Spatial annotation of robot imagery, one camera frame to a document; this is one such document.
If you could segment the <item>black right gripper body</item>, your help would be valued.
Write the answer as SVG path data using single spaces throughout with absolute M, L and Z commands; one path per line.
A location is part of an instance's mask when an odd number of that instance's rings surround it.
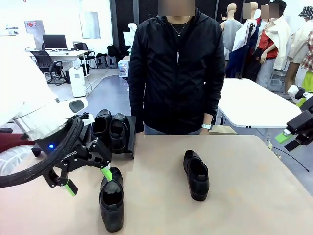
M 313 97 L 307 97 L 301 106 L 302 113 L 287 123 L 287 130 L 297 136 L 293 145 L 309 145 L 313 141 Z

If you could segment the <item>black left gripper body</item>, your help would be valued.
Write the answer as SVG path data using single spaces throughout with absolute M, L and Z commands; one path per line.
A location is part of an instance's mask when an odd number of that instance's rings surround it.
M 64 140 L 67 129 L 60 130 L 43 140 L 37 140 L 33 146 L 33 154 L 38 157 L 41 153 L 47 156 L 58 147 Z M 87 161 L 92 158 L 87 145 L 91 142 L 91 128 L 83 128 L 74 147 L 71 150 L 66 150 L 61 160 L 54 165 L 57 168 L 67 168 L 68 172 L 74 170 L 80 161 Z

